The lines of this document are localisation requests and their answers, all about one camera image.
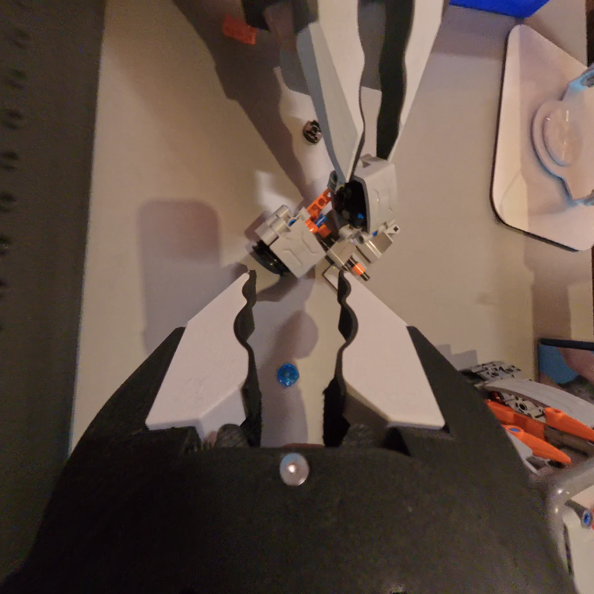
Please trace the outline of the small orange brick beam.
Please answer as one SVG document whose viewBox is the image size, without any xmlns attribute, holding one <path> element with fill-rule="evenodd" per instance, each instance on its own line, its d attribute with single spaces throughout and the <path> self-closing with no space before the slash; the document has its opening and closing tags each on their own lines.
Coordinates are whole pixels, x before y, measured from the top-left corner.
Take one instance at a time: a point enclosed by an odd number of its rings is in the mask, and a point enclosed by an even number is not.
<svg viewBox="0 0 594 594">
<path fill-rule="evenodd" d="M 254 46 L 256 44 L 255 27 L 248 25 L 245 21 L 225 14 L 222 21 L 222 33 L 224 36 L 240 43 Z"/>
</svg>

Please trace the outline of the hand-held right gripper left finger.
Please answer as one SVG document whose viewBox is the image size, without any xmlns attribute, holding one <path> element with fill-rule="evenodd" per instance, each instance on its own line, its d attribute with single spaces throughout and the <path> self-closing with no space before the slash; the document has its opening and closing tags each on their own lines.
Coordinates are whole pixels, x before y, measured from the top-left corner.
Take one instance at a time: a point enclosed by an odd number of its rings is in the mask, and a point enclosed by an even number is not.
<svg viewBox="0 0 594 594">
<path fill-rule="evenodd" d="M 256 271 L 240 275 L 183 328 L 145 420 L 149 430 L 194 428 L 200 439 L 227 424 L 261 445 L 262 395 L 255 354 Z"/>
</svg>

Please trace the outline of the dark blue toy box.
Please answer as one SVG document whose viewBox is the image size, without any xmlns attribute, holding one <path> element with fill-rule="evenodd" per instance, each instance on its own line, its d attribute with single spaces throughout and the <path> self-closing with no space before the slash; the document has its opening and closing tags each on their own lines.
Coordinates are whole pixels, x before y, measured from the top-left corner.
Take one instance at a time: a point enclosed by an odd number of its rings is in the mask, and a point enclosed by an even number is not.
<svg viewBox="0 0 594 594">
<path fill-rule="evenodd" d="M 542 338 L 537 347 L 539 375 L 562 386 L 576 380 L 593 385 L 593 342 Z"/>
</svg>

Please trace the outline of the white document stand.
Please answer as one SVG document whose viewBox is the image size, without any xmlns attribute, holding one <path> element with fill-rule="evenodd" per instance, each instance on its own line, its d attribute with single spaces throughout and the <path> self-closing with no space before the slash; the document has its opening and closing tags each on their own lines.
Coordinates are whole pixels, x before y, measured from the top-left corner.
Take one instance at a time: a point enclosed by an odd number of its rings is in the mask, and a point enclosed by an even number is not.
<svg viewBox="0 0 594 594">
<path fill-rule="evenodd" d="M 512 228 L 593 246 L 593 67 L 523 24 L 507 40 L 491 197 Z"/>
</svg>

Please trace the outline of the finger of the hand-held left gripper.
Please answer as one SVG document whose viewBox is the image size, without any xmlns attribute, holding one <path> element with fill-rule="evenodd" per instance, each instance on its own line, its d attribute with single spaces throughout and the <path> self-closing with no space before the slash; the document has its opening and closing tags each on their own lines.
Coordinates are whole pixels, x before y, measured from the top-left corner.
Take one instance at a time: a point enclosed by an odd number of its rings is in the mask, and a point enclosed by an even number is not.
<svg viewBox="0 0 594 594">
<path fill-rule="evenodd" d="M 391 159 L 447 8 L 446 1 L 384 1 L 376 154 Z"/>
<path fill-rule="evenodd" d="M 352 178 L 365 134 L 358 1 L 297 1 L 296 50 L 338 182 Z"/>
</svg>

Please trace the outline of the grey orange tracked brick robot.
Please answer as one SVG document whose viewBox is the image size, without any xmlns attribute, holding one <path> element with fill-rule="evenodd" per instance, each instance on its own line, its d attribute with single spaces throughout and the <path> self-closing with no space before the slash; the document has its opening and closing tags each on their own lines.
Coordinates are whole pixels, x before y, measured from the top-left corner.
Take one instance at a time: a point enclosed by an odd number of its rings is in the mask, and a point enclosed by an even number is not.
<svg viewBox="0 0 594 594">
<path fill-rule="evenodd" d="M 461 370 L 486 397 L 531 479 L 578 593 L 593 593 L 593 404 L 492 361 Z"/>
</svg>

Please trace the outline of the grey orange brick wheel assembly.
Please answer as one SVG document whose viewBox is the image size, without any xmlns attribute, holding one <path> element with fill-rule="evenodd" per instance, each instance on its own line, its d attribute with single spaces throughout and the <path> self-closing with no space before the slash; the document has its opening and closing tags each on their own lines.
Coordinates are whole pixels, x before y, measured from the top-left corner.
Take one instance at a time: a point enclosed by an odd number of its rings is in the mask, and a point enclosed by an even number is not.
<svg viewBox="0 0 594 594">
<path fill-rule="evenodd" d="M 282 205 L 257 229 L 252 253 L 267 270 L 280 276 L 305 276 L 319 263 L 329 267 L 324 278 L 338 287 L 340 271 L 369 280 L 368 268 L 392 246 L 397 225 L 366 233 L 343 220 L 332 204 L 335 190 L 326 188 L 307 208 Z"/>
</svg>

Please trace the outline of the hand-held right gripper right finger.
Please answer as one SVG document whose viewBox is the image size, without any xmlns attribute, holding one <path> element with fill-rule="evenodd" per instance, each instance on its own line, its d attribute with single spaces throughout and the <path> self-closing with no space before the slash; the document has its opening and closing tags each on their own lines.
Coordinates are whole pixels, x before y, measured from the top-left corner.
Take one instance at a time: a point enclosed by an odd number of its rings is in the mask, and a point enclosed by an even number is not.
<svg viewBox="0 0 594 594">
<path fill-rule="evenodd" d="M 336 288 L 343 343 L 324 390 L 324 445 L 338 447 L 349 433 L 382 444 L 403 428 L 443 430 L 409 326 L 352 273 L 340 272 Z"/>
</svg>

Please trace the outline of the small grey brick hinge assembly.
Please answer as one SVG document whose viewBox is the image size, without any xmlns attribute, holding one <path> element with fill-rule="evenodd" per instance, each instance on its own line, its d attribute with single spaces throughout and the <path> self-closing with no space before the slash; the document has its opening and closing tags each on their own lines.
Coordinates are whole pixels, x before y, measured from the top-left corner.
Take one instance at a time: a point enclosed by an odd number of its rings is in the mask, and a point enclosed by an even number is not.
<svg viewBox="0 0 594 594">
<path fill-rule="evenodd" d="M 397 179 L 394 163 L 370 154 L 358 160 L 351 179 L 332 199 L 338 228 L 379 234 L 396 222 Z"/>
</svg>

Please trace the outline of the black dimpled cushion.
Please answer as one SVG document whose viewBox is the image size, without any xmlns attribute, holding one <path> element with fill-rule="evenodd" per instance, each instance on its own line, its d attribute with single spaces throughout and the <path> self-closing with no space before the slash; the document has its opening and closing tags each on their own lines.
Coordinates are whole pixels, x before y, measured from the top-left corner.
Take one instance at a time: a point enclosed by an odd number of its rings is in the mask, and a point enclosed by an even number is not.
<svg viewBox="0 0 594 594">
<path fill-rule="evenodd" d="M 105 1 L 1 1 L 1 570 L 66 457 Z"/>
</svg>

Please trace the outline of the blue bin with tag label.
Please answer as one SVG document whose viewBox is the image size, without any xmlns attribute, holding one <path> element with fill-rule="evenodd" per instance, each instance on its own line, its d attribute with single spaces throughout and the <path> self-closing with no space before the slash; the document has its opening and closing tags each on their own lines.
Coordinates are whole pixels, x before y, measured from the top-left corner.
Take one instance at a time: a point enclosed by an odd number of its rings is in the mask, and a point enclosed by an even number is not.
<svg viewBox="0 0 594 594">
<path fill-rule="evenodd" d="M 500 14 L 515 19 L 532 16 L 549 1 L 449 1 L 450 5 Z"/>
</svg>

